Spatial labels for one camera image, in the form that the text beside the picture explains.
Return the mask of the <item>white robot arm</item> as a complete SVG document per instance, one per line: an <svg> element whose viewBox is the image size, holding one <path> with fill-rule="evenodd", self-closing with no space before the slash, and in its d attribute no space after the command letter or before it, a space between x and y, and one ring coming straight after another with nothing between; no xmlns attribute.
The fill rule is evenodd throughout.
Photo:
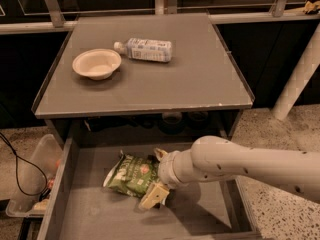
<svg viewBox="0 0 320 240"><path fill-rule="evenodd" d="M320 154L249 148L218 136L202 136L184 151L155 151L159 180L151 184L139 206L149 209L169 191L192 182L228 181L246 176L307 200L320 195Z"/></svg>

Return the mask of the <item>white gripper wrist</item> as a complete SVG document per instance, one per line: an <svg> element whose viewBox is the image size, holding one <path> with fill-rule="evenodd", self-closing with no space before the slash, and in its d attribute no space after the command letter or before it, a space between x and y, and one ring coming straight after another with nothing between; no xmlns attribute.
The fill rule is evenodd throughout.
<svg viewBox="0 0 320 240"><path fill-rule="evenodd" d="M146 194L139 203L141 210L149 210L157 204L164 204L170 191L193 182L195 180L191 152L167 151L155 148L154 154L158 161L158 176L161 182L151 183Z"/></svg>

